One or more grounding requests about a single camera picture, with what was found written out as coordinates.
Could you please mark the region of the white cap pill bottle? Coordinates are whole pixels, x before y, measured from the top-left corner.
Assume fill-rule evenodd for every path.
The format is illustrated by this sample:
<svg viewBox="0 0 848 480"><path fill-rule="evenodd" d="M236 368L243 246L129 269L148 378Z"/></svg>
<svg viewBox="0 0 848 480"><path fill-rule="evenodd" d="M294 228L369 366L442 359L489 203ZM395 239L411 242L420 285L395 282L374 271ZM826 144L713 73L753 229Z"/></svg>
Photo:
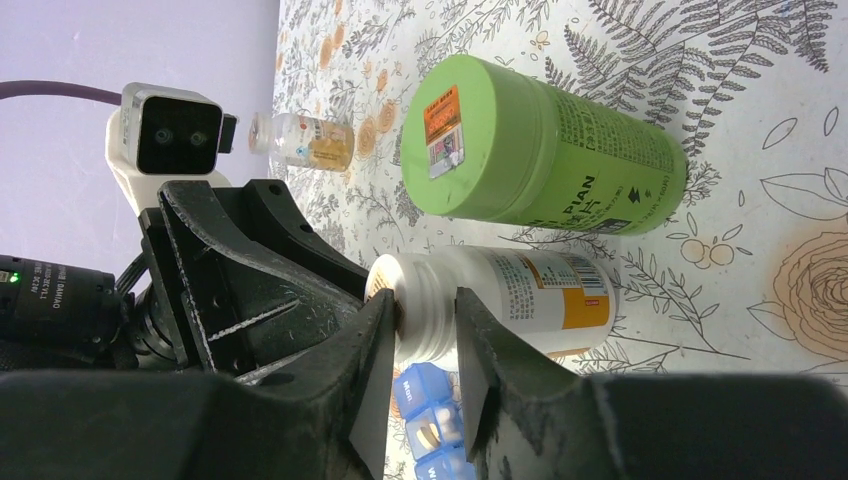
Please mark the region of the white cap pill bottle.
<svg viewBox="0 0 848 480"><path fill-rule="evenodd" d="M473 290L496 320L553 358L601 345L618 310L606 271L579 254L471 245L383 254L369 271L365 296L394 293L400 307L397 363L457 370L454 302L460 287Z"/></svg>

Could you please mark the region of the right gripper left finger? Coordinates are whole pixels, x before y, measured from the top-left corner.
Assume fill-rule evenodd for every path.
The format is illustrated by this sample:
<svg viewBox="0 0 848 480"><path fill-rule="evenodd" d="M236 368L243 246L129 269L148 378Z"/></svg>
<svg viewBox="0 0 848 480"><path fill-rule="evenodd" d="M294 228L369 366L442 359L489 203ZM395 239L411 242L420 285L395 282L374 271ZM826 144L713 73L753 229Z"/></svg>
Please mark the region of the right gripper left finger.
<svg viewBox="0 0 848 480"><path fill-rule="evenodd" d="M5 479L378 479L395 302L248 387L224 375L34 370L1 377Z"/></svg>

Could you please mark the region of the amber pill bottle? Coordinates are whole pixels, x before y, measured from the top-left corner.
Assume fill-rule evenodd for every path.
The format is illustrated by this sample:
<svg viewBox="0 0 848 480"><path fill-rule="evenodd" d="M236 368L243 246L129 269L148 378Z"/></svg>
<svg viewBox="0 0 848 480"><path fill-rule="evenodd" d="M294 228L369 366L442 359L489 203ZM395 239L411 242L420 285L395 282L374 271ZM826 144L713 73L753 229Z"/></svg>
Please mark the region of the amber pill bottle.
<svg viewBox="0 0 848 480"><path fill-rule="evenodd" d="M345 171L353 158L353 129L337 122L294 114L255 113L248 147L284 166Z"/></svg>

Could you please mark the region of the green pill bottle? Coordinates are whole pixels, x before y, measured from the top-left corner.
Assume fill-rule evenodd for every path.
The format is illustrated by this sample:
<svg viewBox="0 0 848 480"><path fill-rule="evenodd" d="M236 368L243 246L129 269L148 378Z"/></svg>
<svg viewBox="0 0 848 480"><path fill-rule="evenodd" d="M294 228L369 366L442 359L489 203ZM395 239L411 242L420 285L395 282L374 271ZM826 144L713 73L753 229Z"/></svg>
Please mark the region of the green pill bottle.
<svg viewBox="0 0 848 480"><path fill-rule="evenodd" d="M421 81L400 166L430 215L608 235L661 225L687 182L663 130L470 55Z"/></svg>

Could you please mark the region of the blue weekly pill organizer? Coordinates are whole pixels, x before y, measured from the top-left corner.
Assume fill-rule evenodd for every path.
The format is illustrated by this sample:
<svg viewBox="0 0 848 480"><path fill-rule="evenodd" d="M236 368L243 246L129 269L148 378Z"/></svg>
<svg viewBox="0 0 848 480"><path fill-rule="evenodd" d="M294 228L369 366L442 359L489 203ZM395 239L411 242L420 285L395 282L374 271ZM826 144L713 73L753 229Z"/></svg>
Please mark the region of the blue weekly pill organizer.
<svg viewBox="0 0 848 480"><path fill-rule="evenodd" d="M458 385L432 363L415 363L393 381L392 394L417 479L474 479L464 449Z"/></svg>

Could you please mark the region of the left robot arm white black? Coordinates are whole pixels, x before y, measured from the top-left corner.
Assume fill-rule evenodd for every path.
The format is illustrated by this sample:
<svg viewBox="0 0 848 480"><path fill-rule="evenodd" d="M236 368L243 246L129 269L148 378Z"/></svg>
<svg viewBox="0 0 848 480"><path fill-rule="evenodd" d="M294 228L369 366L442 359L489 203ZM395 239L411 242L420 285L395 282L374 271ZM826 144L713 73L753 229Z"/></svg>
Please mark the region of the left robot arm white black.
<svg viewBox="0 0 848 480"><path fill-rule="evenodd" d="M286 184L169 181L121 275L1 259L4 370L202 369L255 382L360 309L366 271L326 243Z"/></svg>

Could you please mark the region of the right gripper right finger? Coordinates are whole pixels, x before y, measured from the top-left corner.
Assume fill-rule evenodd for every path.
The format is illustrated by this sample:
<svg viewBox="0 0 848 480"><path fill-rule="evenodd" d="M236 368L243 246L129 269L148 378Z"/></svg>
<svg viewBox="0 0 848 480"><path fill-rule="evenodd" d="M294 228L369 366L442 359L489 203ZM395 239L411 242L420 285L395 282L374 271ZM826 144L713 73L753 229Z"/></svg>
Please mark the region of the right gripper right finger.
<svg viewBox="0 0 848 480"><path fill-rule="evenodd" d="M465 451L480 479L843 479L847 398L801 375L580 376L455 300Z"/></svg>

